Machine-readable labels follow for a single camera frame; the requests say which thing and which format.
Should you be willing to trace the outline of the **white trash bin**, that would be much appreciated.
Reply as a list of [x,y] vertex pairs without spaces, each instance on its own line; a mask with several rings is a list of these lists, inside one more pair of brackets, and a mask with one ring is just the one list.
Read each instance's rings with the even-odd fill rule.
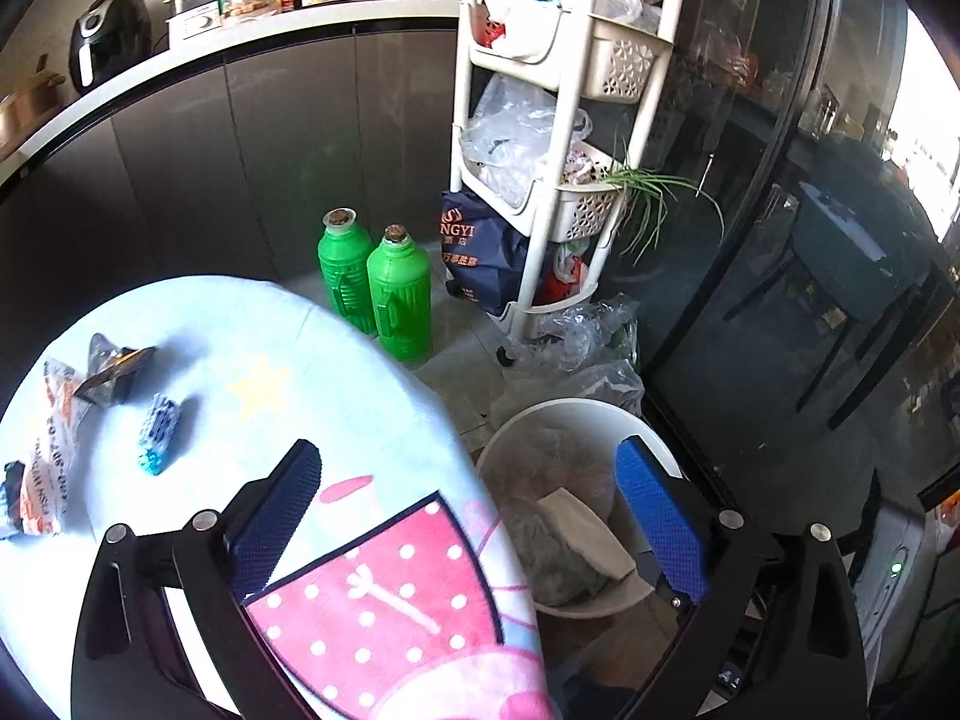
[[477,463],[540,613],[599,619],[652,592],[649,551],[615,481],[615,450],[637,437],[672,476],[680,468],[639,416],[589,398],[557,398],[512,416]]

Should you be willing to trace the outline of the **blue cartoon pig tablecloth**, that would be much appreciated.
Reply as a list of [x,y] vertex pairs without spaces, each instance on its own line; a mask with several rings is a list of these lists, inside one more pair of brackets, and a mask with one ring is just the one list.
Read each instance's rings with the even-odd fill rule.
[[265,281],[183,277],[39,353],[2,461],[2,678],[57,718],[548,718],[534,605],[448,411]]

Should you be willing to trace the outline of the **blue white candy wrapper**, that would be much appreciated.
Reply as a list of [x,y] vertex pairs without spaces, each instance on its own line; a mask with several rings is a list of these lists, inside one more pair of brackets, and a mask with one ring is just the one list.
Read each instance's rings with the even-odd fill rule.
[[158,476],[164,470],[179,419],[179,403],[163,394],[153,397],[139,435],[139,466],[145,473]]

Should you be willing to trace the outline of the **clear plastic bag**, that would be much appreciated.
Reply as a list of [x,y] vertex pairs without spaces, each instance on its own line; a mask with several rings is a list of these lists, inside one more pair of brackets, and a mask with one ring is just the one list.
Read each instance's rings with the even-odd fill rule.
[[2,538],[62,533],[68,477],[80,452],[80,426],[89,410],[76,396],[80,378],[57,359],[43,360],[44,413],[25,460],[9,461],[2,476]]

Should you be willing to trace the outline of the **black yellow snack wrapper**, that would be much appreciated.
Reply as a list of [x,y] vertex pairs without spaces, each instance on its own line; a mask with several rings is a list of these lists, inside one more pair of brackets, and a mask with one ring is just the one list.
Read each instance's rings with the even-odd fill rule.
[[116,346],[103,333],[94,333],[89,340],[86,377],[73,396],[101,408],[124,403],[135,377],[149,366],[155,355],[155,346]]

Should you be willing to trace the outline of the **green plastic bottle rear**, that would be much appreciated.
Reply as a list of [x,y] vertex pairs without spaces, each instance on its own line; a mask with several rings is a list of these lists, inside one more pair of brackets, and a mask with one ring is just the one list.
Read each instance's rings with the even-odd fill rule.
[[327,211],[317,243],[320,274],[335,312],[364,335],[377,332],[366,262],[374,250],[356,211],[341,206]]

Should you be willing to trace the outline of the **green plastic bottle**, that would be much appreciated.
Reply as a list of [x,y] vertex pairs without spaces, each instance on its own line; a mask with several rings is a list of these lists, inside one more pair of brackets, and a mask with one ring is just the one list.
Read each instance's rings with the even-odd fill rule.
[[402,224],[389,224],[366,262],[382,348],[398,362],[427,359],[433,349],[431,266]]
[[364,335],[377,332],[366,262],[374,250],[356,211],[341,206],[327,211],[317,243],[320,274],[335,312]]

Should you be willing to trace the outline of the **green plastic bottle front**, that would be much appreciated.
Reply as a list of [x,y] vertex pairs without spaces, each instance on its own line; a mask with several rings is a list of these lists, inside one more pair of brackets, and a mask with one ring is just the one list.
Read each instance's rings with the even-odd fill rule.
[[366,262],[382,348],[398,362],[427,359],[433,349],[431,266],[402,224],[389,224]]

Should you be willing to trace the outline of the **navy shopping bag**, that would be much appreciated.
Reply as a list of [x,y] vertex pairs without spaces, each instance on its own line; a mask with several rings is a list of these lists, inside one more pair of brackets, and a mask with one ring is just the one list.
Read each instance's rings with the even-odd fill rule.
[[501,316],[519,294],[529,239],[468,188],[443,193],[439,237],[454,293]]

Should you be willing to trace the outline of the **green spider plant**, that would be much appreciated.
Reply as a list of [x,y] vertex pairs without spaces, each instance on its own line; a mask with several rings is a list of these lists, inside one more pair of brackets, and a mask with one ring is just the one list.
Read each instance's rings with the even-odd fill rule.
[[682,193],[708,203],[718,222],[719,240],[726,238],[724,211],[701,182],[654,171],[651,167],[631,167],[625,161],[617,160],[602,169],[601,177],[606,184],[615,187],[626,202],[623,224],[630,234],[622,255],[633,265],[638,265],[647,252],[658,249],[670,208],[680,205]]

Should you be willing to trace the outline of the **clear plastic bags on rack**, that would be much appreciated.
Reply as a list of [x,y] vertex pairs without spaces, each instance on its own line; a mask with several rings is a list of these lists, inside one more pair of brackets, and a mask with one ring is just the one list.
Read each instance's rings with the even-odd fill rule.
[[483,88],[460,144],[477,176],[512,210],[544,175],[556,98],[540,86],[495,73]]

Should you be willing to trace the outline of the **white tiered storage rack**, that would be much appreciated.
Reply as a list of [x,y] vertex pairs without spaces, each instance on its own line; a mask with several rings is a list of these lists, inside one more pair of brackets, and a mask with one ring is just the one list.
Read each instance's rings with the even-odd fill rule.
[[[565,179],[574,119],[583,101],[633,104],[636,112],[626,143],[610,154],[596,148],[589,148],[587,154],[602,169],[636,169],[640,165],[674,50],[683,0],[662,0],[661,19],[654,32],[609,20],[597,13],[595,3],[571,0],[569,7],[550,16],[547,45],[527,60],[480,46],[473,37],[472,23],[483,0],[459,0],[449,188],[452,192],[470,188],[527,239],[517,298],[491,317],[512,340],[529,338],[540,317],[583,304],[596,293],[626,216],[626,192],[608,182],[576,185]],[[519,208],[483,181],[480,163],[467,158],[462,149],[469,123],[472,71],[477,68],[538,86],[556,98],[544,171],[530,183],[527,199]],[[547,249],[573,234],[592,245],[586,276],[573,296],[539,305],[535,293]]]

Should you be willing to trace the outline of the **copper cooking pot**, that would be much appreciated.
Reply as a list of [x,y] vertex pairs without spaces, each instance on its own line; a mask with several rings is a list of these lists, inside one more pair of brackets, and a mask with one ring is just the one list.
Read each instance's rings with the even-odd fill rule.
[[43,70],[2,99],[0,158],[6,160],[34,133],[64,109],[65,76]]

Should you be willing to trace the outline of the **black air fryer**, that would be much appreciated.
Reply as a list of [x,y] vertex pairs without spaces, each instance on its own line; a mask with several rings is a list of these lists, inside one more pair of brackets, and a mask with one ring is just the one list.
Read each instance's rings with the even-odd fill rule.
[[94,0],[75,21],[68,71],[76,93],[94,88],[144,62],[153,52],[145,0]]

